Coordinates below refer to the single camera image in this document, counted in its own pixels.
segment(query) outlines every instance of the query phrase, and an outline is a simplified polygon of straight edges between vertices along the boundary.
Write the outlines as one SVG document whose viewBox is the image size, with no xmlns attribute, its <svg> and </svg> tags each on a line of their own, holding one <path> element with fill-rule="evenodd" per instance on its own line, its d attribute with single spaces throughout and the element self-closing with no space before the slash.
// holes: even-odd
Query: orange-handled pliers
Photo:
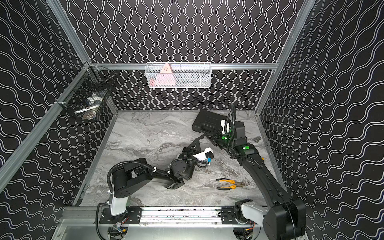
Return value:
<svg viewBox="0 0 384 240">
<path fill-rule="evenodd" d="M 229 183 L 233 184 L 229 187 L 216 187 L 216 189 L 218 189 L 218 190 L 231 190 L 231 189 L 235 189 L 236 187 L 244 187 L 245 186 L 244 182 L 236 182 L 235 180 L 230 180 L 227 178 L 218 178 L 218 179 L 216 179 L 216 182 L 229 182 Z"/>
</svg>

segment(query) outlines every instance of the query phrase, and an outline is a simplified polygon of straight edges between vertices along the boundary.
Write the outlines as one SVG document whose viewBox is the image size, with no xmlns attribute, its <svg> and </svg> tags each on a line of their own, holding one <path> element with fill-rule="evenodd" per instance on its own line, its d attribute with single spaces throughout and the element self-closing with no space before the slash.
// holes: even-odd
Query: black and white wavy wall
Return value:
<svg viewBox="0 0 384 240">
<path fill-rule="evenodd" d="M 61 0 L 95 63 L 274 63 L 303 0 Z"/>
<path fill-rule="evenodd" d="M 144 71 L 121 71 L 111 93 L 120 110 L 238 110 L 253 111 L 271 70 L 213 70 L 207 89 L 149 88 Z"/>
<path fill-rule="evenodd" d="M 318 0 L 261 120 L 310 240 L 384 239 L 384 1 Z"/>
<path fill-rule="evenodd" d="M 44 0 L 0 1 L 0 166 L 82 63 Z M 76 122 L 63 111 L 0 193 L 0 239 L 51 239 L 112 114 Z"/>
<path fill-rule="evenodd" d="M 60 0 L 94 63 L 275 63 L 303 0 Z M 270 70 L 214 71 L 209 89 L 151 89 L 123 71 L 121 110 L 254 110 Z"/>
</svg>

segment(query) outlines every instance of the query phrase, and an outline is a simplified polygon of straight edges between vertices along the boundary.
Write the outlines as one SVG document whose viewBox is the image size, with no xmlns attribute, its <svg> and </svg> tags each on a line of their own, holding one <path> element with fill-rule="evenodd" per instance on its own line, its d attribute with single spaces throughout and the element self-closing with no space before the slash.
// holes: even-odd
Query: black wire basket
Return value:
<svg viewBox="0 0 384 240">
<path fill-rule="evenodd" d="M 97 121 L 118 75 L 104 67 L 92 66 L 66 99 L 59 103 L 79 121 Z"/>
</svg>

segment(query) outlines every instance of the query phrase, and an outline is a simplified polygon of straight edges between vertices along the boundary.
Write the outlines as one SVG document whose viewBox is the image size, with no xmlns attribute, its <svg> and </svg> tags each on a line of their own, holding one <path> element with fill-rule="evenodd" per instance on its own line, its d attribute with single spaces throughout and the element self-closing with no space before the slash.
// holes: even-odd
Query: red wire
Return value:
<svg viewBox="0 0 384 240">
<path fill-rule="evenodd" d="M 247 228 L 246 231 L 251 230 L 251 229 L 253 229 L 254 227 L 255 227 L 255 222 L 253 222 L 253 227 L 251 227 L 251 228 Z"/>
<path fill-rule="evenodd" d="M 129 216 L 127 217 L 127 219 L 120 226 L 122 226 L 128 219 L 129 219 Z"/>
</svg>

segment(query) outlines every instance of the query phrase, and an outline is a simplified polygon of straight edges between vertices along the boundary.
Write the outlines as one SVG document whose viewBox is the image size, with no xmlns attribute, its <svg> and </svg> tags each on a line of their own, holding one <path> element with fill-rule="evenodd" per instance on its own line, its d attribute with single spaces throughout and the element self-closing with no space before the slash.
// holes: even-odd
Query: marble surface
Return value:
<svg viewBox="0 0 384 240">
<path fill-rule="evenodd" d="M 177 112 L 120 112 L 103 155 L 93 174 L 81 206 L 96 206 L 108 199 L 106 175 L 118 162 L 147 159 L 152 166 L 165 169 L 200 133 L 192 131 L 192 123 L 198 111 Z M 260 155 L 265 158 L 267 168 L 275 175 L 253 112 L 237 112 L 238 121 L 245 124 L 248 142 L 254 144 Z M 215 158 L 206 169 L 195 167 L 193 178 L 185 185 L 169 190 L 148 183 L 132 194 L 128 205 L 138 206 L 225 206 L 234 205 L 238 200 L 250 198 L 259 204 L 265 204 L 264 198 L 251 176 L 237 160 L 230 159 L 225 150 L 220 150 L 207 139 L 200 141 L 201 148 L 211 147 Z M 229 191 L 216 189 L 217 178 L 229 178 L 247 185 Z"/>
</svg>

